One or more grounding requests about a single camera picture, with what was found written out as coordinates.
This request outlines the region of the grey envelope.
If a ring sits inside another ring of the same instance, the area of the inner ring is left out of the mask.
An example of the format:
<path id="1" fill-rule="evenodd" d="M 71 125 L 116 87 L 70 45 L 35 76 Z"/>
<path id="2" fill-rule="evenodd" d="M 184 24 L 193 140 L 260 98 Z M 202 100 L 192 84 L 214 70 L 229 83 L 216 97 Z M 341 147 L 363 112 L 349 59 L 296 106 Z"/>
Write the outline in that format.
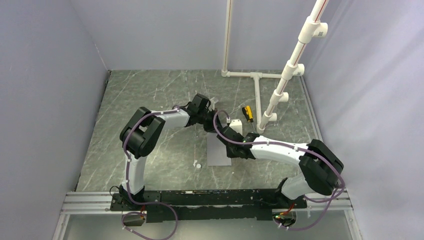
<path id="1" fill-rule="evenodd" d="M 227 157 L 226 146 L 217 138 L 216 133 L 206 134 L 206 156 L 208 167 L 229 167 L 232 159 Z"/>

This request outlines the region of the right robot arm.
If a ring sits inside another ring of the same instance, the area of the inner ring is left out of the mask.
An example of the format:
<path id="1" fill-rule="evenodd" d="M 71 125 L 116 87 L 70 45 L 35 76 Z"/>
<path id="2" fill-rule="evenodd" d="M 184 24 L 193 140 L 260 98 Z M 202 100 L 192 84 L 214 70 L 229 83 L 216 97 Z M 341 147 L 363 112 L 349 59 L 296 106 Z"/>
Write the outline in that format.
<path id="1" fill-rule="evenodd" d="M 282 208 L 307 194 L 334 198 L 337 196 L 335 190 L 345 186 L 341 176 L 344 164 L 318 139 L 309 143 L 288 143 L 255 132 L 243 136 L 230 126 L 215 130 L 230 158 L 271 160 L 300 169 L 296 176 L 284 178 L 276 189 L 275 200 Z"/>

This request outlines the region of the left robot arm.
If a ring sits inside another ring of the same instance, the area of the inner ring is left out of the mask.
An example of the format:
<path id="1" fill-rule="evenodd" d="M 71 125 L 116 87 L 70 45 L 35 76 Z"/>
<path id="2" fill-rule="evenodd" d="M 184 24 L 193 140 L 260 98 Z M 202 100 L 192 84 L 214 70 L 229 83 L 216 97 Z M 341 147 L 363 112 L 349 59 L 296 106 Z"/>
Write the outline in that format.
<path id="1" fill-rule="evenodd" d="M 199 124 L 205 132 L 214 133 L 216 102 L 198 93 L 187 104 L 169 110 L 154 111 L 144 106 L 136 110 L 119 136 L 126 157 L 119 194 L 129 209 L 137 210 L 144 203 L 147 156 L 155 149 L 162 131 Z"/>

